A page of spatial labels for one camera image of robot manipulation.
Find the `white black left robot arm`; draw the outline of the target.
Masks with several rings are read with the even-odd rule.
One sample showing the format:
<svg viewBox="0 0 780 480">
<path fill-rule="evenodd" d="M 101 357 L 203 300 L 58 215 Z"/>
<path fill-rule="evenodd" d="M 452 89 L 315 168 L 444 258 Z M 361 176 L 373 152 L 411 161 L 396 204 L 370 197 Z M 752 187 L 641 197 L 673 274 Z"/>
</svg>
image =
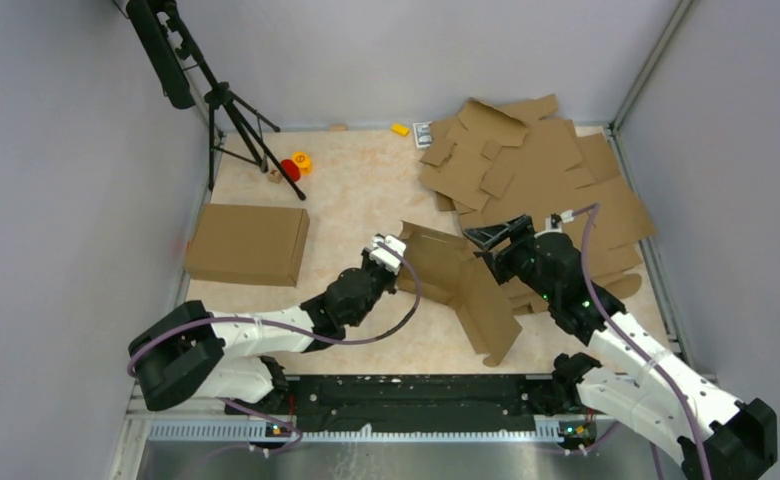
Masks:
<svg viewBox="0 0 780 480">
<path fill-rule="evenodd" d="M 403 264 L 399 253 L 364 250 L 360 267 L 283 310 L 223 313 L 186 301 L 130 342 L 127 372 L 153 412 L 213 398 L 231 410 L 274 413 L 290 395 L 274 354 L 353 345 L 348 328 L 359 326 L 382 295 L 394 291 Z"/>
</svg>

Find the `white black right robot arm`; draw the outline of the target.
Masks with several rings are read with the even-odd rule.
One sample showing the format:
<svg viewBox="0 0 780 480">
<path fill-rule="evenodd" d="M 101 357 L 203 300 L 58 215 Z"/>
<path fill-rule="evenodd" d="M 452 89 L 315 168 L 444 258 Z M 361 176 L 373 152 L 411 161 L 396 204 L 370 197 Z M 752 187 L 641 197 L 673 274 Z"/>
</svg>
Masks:
<svg viewBox="0 0 780 480">
<path fill-rule="evenodd" d="M 530 216 L 469 228 L 494 279 L 517 279 L 547 304 L 565 333 L 623 367 L 622 379 L 585 353 L 554 362 L 552 397 L 566 412 L 606 414 L 662 450 L 688 479 L 759 479 L 778 460 L 778 422 L 763 400 L 722 390 L 656 341 L 586 273 L 587 254 L 564 232 L 570 211 L 542 230 Z"/>
</svg>

